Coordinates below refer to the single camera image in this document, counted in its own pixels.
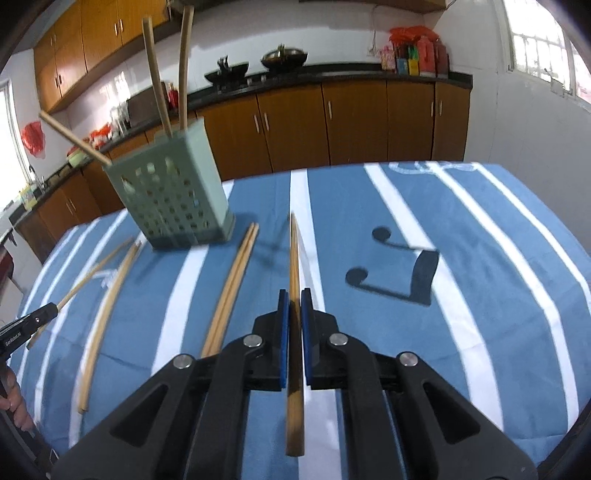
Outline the left hand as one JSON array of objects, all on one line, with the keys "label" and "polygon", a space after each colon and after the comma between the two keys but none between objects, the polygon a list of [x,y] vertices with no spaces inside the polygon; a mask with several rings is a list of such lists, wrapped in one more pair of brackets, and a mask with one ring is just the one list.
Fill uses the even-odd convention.
[{"label": "left hand", "polygon": [[1,410],[13,414],[13,423],[17,428],[30,431],[34,426],[33,420],[27,411],[16,376],[5,363],[1,363],[1,384],[5,389],[5,394],[1,395]]}]

